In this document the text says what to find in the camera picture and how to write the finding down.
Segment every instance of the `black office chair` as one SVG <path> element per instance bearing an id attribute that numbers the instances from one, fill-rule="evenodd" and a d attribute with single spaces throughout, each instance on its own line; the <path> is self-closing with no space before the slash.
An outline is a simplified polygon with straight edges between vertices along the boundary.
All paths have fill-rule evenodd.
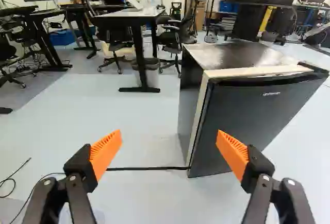
<path id="1" fill-rule="evenodd" d="M 2 41 L 0 41 L 0 72 L 2 74 L 2 77 L 0 78 L 0 88 L 7 82 L 14 82 L 21 86 L 21 88 L 26 88 L 26 84 L 18 81 L 15 79 L 15 77 L 18 77 L 20 75 L 14 73 L 7 73 L 4 68 L 8 67 L 10 65 L 10 59 L 13 59 L 15 57 L 16 48 L 12 45 L 9 45 L 7 41 L 3 41 L 3 37 L 0 38 Z"/>
<path id="2" fill-rule="evenodd" d="M 166 30 L 158 36 L 157 43 L 163 46 L 162 50 L 171 53 L 171 56 L 175 54 L 174 61 L 159 59 L 160 63 L 165 63 L 165 65 L 160 66 L 160 73 L 162 73 L 164 68 L 175 65 L 178 76 L 180 77 L 178 54 L 182 52 L 182 44 L 195 44 L 197 42 L 195 32 L 197 4 L 198 0 L 190 0 L 187 12 L 181 21 L 174 20 L 171 16 L 165 15 L 160 16 L 156 21 L 158 25 L 164 24 L 163 28 Z"/>
<path id="3" fill-rule="evenodd" d="M 113 52 L 113 58 L 105 58 L 104 64 L 100 65 L 97 68 L 98 72 L 102 72 L 102 68 L 112 64 L 116 63 L 118 67 L 118 74 L 122 74 L 122 69 L 119 65 L 119 61 L 126 61 L 125 57 L 117 57 L 116 51 L 125 47 L 132 47 L 133 45 L 133 37 L 129 31 L 128 27 L 121 27 L 120 24 L 118 24 L 119 27 L 116 29 L 111 29 L 104 27 L 102 23 L 98 23 L 94 17 L 97 15 L 94 11 L 93 7 L 91 6 L 89 0 L 81 0 L 83 5 L 86 7 L 86 15 L 90 22 L 97 27 L 98 33 L 96 36 L 106 42 L 109 43 L 109 51 Z"/>
<path id="4" fill-rule="evenodd" d="M 116 63 L 118 67 L 118 74 L 122 74 L 123 71 L 119 65 L 119 61 L 122 62 L 128 62 L 128 61 L 125 59 L 125 56 L 118 57 L 116 55 L 116 51 L 125 47 L 132 47 L 133 39 L 130 29 L 127 27 L 117 28 L 116 30 L 114 29 L 109 30 L 102 27 L 98 27 L 98 29 L 99 32 L 96 34 L 96 36 L 100 40 L 110 44 L 109 51 L 113 53 L 113 58 L 105 58 L 104 64 L 100 65 L 97 68 L 97 71 L 102 72 L 102 68 L 111 65 L 113 63 Z"/>

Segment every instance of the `mini fridge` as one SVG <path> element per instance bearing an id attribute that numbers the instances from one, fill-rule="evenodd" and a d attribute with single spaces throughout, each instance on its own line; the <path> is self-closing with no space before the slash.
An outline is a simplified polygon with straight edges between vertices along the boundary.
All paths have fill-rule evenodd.
<path id="1" fill-rule="evenodd" d="M 230 171 L 218 130 L 265 149 L 327 77 L 259 43 L 185 45 L 178 136 L 188 177 Z"/>

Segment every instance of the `fridge top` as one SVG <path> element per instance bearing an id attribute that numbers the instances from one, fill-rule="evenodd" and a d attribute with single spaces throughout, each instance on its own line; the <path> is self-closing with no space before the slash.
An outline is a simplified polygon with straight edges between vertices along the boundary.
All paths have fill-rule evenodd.
<path id="1" fill-rule="evenodd" d="M 248 41 L 193 44 L 184 45 L 184 48 L 204 70 L 297 65 L 299 62 L 268 46 Z"/>

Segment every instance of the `gray trash bin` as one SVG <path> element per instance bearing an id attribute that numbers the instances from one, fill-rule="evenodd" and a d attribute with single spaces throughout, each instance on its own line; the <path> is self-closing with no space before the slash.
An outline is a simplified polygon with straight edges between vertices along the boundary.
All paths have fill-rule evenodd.
<path id="1" fill-rule="evenodd" d="M 134 74 L 136 76 L 137 84 L 140 87 L 142 85 L 142 83 L 140 80 L 140 74 L 139 74 L 139 70 L 138 70 L 137 61 L 133 60 L 131 65 L 134 70 Z M 159 85 L 158 69 L 159 69 L 158 58 L 145 58 L 145 73 L 146 73 L 147 83 L 148 83 L 149 87 L 158 88 L 158 85 Z"/>

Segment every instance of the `light blue floor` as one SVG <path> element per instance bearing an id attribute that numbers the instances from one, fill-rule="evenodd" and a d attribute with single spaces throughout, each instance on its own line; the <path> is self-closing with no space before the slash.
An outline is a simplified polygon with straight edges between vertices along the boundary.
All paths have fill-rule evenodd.
<path id="1" fill-rule="evenodd" d="M 302 45 L 272 47 L 330 70 L 328 56 Z M 96 68 L 101 57 L 87 60 L 83 51 L 59 53 L 74 68 L 20 109 L 0 116 L 0 179 L 32 157 L 15 176 L 11 198 L 25 200 L 39 178 L 62 172 L 83 144 L 116 129 L 122 132 L 123 146 L 112 167 L 183 166 L 174 67 L 159 76 L 159 94 L 119 93 L 119 87 L 135 84 L 129 65 L 123 65 L 123 75 L 115 66 L 100 74 Z M 145 53 L 151 53 L 150 45 Z M 318 224 L 330 222 L 325 211 L 330 198 L 329 103 L 330 88 L 323 85 L 265 150 L 276 165 L 277 179 L 292 177 L 304 185 Z M 0 188 L 0 195 L 9 188 Z M 89 198 L 105 223 L 197 224 L 240 223 L 249 195 L 232 173 L 188 179 L 183 171 L 123 171 L 105 173 Z M 0 221 L 3 215 L 0 210 Z M 277 223 L 273 208 L 268 223 Z"/>

